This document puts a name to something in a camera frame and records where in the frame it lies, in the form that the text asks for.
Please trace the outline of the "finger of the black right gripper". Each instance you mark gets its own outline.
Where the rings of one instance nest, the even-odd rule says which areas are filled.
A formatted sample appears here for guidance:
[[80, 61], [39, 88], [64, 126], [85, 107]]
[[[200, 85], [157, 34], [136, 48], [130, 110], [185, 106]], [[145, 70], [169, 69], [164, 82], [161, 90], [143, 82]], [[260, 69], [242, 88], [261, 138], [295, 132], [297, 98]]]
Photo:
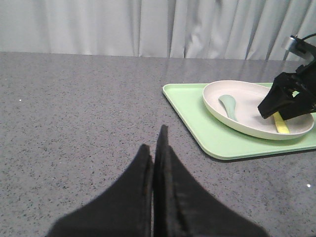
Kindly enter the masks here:
[[294, 103], [293, 86], [295, 86], [296, 79], [294, 73], [279, 74], [272, 84], [266, 97], [258, 105], [258, 110], [263, 119], [267, 119], [275, 112]]
[[299, 117], [301, 115], [316, 112], [316, 96], [312, 93], [299, 92], [291, 103], [279, 110], [283, 120]]

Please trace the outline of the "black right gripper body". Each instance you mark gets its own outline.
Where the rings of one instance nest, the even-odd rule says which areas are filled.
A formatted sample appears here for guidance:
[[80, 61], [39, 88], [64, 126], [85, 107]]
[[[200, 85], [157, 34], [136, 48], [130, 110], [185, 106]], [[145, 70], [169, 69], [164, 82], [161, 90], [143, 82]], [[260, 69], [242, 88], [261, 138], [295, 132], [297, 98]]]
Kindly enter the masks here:
[[298, 94], [296, 97], [307, 96], [316, 98], [316, 60], [312, 60], [306, 65], [300, 65], [291, 76], [300, 86], [295, 86]]

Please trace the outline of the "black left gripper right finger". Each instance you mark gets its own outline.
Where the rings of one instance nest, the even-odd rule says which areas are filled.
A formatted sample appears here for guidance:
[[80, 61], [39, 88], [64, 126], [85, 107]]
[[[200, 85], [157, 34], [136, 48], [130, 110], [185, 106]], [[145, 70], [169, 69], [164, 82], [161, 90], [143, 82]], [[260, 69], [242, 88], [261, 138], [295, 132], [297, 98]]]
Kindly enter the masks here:
[[168, 143], [163, 125], [154, 166], [154, 236], [266, 237], [260, 226], [230, 210], [189, 173]]

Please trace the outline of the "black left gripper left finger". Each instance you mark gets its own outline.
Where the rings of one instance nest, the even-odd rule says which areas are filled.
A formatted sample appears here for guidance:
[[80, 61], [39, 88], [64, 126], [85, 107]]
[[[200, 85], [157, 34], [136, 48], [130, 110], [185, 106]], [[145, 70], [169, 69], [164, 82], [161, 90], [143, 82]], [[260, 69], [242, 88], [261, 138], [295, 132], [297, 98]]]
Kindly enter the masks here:
[[149, 237], [154, 164], [143, 144], [125, 172], [100, 196], [60, 218], [49, 237]]

